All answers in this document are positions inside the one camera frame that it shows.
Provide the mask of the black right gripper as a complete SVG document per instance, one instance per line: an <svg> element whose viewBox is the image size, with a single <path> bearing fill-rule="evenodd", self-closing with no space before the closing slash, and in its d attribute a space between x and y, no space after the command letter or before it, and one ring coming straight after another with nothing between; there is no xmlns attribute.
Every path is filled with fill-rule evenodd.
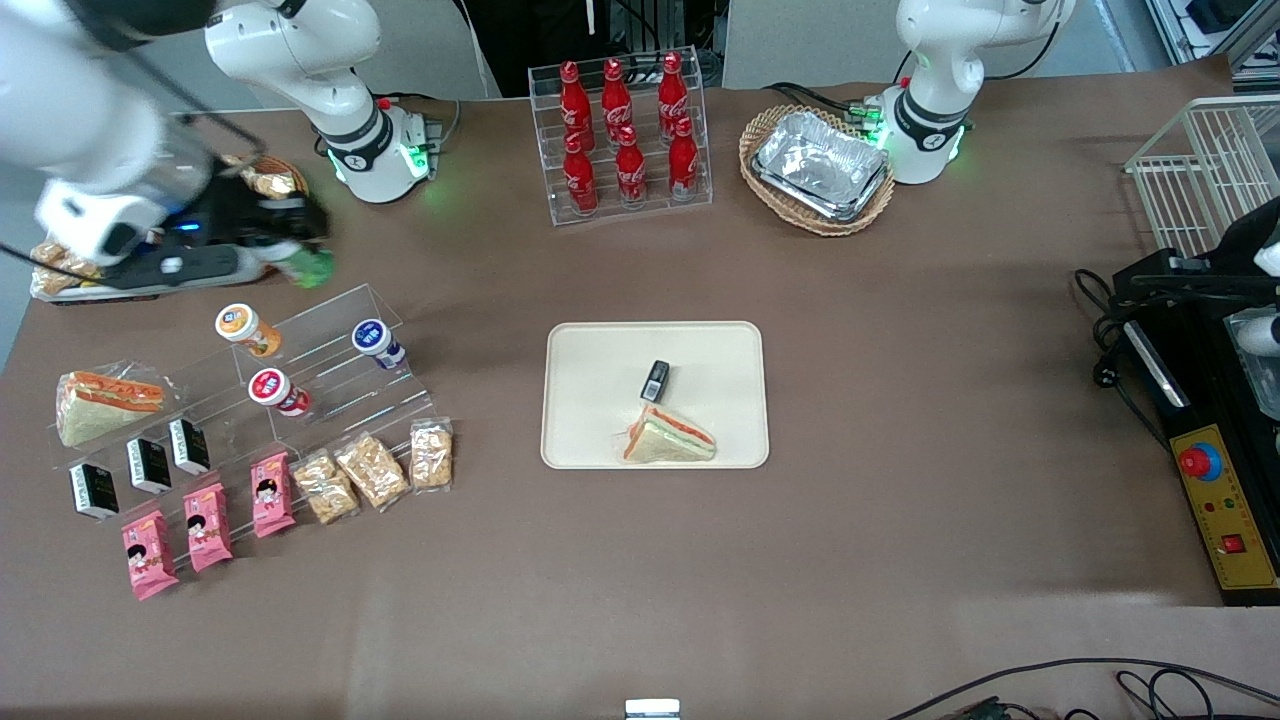
<svg viewBox="0 0 1280 720"><path fill-rule="evenodd" d="M271 199L244 183L211 183L172 217L175 241L238 245L280 273L308 273L311 252L302 243L321 243L329 231L329 215L310 196Z"/></svg>

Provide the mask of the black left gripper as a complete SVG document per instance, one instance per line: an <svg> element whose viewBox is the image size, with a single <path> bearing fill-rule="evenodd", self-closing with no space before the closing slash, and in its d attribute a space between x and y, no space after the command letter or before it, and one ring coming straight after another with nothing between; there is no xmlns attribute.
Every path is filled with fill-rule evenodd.
<svg viewBox="0 0 1280 720"><path fill-rule="evenodd" d="M1152 252L1114 273L1114 288L1129 290L1138 275L1175 277L1210 269L1210 288L1198 286L1137 286L1134 304L1234 302L1243 295L1260 301L1277 297L1279 197L1233 222L1219 245L1204 258L1179 252Z"/></svg>

